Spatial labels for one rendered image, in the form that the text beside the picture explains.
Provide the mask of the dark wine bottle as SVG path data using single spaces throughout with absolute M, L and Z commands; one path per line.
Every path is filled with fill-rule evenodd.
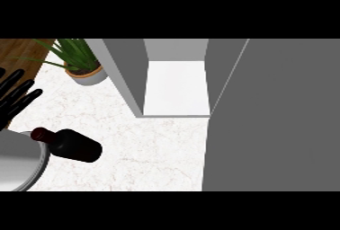
M 31 139 L 47 144 L 53 156 L 86 163 L 93 163 L 100 157 L 100 143 L 72 129 L 65 128 L 53 132 L 46 128 L 35 128 Z

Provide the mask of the grey round sink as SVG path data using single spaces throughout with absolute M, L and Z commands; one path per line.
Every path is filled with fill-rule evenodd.
M 0 191 L 27 191 L 46 170 L 50 153 L 31 132 L 0 131 Z

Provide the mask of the green potted plant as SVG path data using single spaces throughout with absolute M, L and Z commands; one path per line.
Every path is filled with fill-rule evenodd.
M 83 86 L 96 85 L 108 78 L 103 66 L 84 39 L 56 39 L 52 44 L 38 39 L 32 39 L 32 41 L 59 57 L 63 64 L 32 57 L 16 57 L 16 59 L 61 67 L 72 81 Z

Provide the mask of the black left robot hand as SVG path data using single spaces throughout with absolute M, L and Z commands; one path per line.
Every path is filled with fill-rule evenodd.
M 15 83 L 24 77 L 25 71 L 18 69 L 0 83 L 0 131 L 6 128 L 9 121 L 28 107 L 37 97 L 43 94 L 41 89 L 35 89 L 25 94 L 34 85 L 34 80 L 28 79 L 19 86 L 9 91 Z

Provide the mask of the grey open cabinet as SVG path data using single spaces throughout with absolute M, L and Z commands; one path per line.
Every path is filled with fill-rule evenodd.
M 139 118 L 207 118 L 247 39 L 89 39 L 99 63 Z

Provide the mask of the dark grey cabinet door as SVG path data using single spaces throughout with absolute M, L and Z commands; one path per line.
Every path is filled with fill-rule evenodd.
M 250 40 L 208 122 L 204 190 L 340 190 L 340 40 Z

